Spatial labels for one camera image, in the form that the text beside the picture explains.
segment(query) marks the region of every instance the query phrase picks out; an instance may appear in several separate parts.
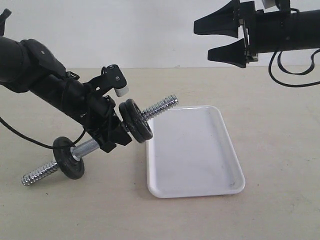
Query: white wall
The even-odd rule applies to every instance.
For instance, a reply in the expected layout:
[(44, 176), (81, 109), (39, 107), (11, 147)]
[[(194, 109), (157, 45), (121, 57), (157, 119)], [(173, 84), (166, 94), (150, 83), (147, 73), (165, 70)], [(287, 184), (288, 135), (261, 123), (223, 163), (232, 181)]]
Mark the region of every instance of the white wall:
[[(229, 66), (207, 61), (208, 49), (235, 38), (193, 34), (195, 20), (229, 0), (1, 0), (13, 13), (5, 35), (44, 43), (67, 68), (174, 68)], [(257, 9), (263, 7), (256, 0)], [(292, 0), (302, 11), (320, 0)], [(285, 64), (309, 64), (311, 50), (284, 54)], [(261, 54), (267, 65), (270, 54)]]

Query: black cable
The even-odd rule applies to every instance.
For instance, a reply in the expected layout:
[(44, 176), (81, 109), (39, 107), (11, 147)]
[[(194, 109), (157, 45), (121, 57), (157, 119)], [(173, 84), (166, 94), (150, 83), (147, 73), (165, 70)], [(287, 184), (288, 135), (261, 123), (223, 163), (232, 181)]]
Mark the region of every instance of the black cable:
[[(72, 73), (73, 74), (73, 77), (74, 79), (78, 79), (79, 76)], [(67, 92), (69, 90), (69, 86), (71, 84), (71, 79), (69, 78), (65, 84), (65, 87), (63, 89), (63, 92), (62, 92), (62, 95), (61, 95), (61, 109), (62, 111), (65, 109), (65, 102), (66, 102), (66, 95), (67, 95)], [(86, 126), (88, 125), (88, 121), (90, 120), (90, 107), (88, 106), (88, 110), (87, 110), (87, 119), (86, 119)], [(24, 140), (27, 140), (33, 144), (36, 144), (40, 147), (43, 147), (43, 148), (46, 148), (46, 149), (51, 149), (51, 150), (57, 150), (57, 149), (64, 149), (64, 148), (70, 148), (70, 147), (73, 147), (74, 145), (76, 145), (78, 142), (80, 142), (80, 140), (84, 137), (84, 135), (86, 134), (86, 130), (83, 129), (81, 135), (74, 141), (72, 142), (72, 144), (70, 145), (65, 145), (65, 146), (51, 146), (51, 145), (47, 145), (47, 144), (44, 144), (40, 141), (37, 141), (37, 140), (34, 140), (24, 134), (22, 134), (21, 132), (19, 132), (18, 130), (14, 129), (12, 126), (10, 126), (5, 120), (3, 120), (2, 117), (0, 117), (0, 123), (3, 124), (8, 130), (10, 130), (11, 132), (13, 132), (14, 134), (16, 134), (17, 136), (19, 136), (20, 138), (24, 139)]]
[[(295, 24), (295, 27), (293, 28), (293, 32), (296, 31), (297, 27), (298, 27), (298, 23), (299, 23), (299, 19), (300, 19), (300, 11), (296, 8), (291, 8), (291, 11), (295, 11), (296, 12), (296, 24)], [(287, 84), (287, 83), (284, 83), (284, 82), (281, 82), (279, 80), (277, 80), (275, 78), (275, 76), (273, 75), (272, 73), (272, 64), (275, 60), (275, 57), (277, 55), (277, 53), (279, 52), (279, 48), (277, 48), (271, 59), (270, 59), (270, 62), (269, 62), (269, 68), (268, 68), (268, 71), (269, 71), (269, 75), (270, 77), (272, 78), (273, 81), (275, 81), (277, 84), (280, 84), (284, 87), (288, 87), (288, 88), (305, 88), (305, 87), (311, 87), (311, 86), (315, 86), (315, 85), (319, 85), (320, 84), (320, 81), (316, 81), (316, 82), (311, 82), (311, 83), (306, 83), (306, 84)], [(286, 74), (291, 74), (291, 75), (297, 75), (297, 76), (304, 76), (304, 75), (307, 75), (309, 73), (311, 73), (314, 69), (315, 69), (315, 55), (320, 53), (320, 49), (316, 50), (312, 55), (311, 55), (311, 66), (306, 70), (306, 71), (303, 71), (303, 72), (298, 72), (298, 73), (293, 73), (293, 72), (290, 72), (288, 71), (287, 69), (285, 69), (285, 67), (283, 66), (283, 64), (281, 63), (281, 56), (282, 56), (282, 53), (283, 51), (281, 51), (278, 55), (278, 59), (277, 59), (277, 65), (279, 67), (279, 69), (286, 73)]]

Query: white tray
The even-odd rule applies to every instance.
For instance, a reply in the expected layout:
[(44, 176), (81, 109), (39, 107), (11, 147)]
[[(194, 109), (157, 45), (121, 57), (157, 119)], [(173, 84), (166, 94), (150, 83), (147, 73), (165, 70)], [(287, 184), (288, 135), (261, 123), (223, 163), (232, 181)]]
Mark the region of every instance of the white tray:
[(220, 111), (175, 107), (149, 121), (147, 186), (158, 198), (232, 195), (245, 177)]

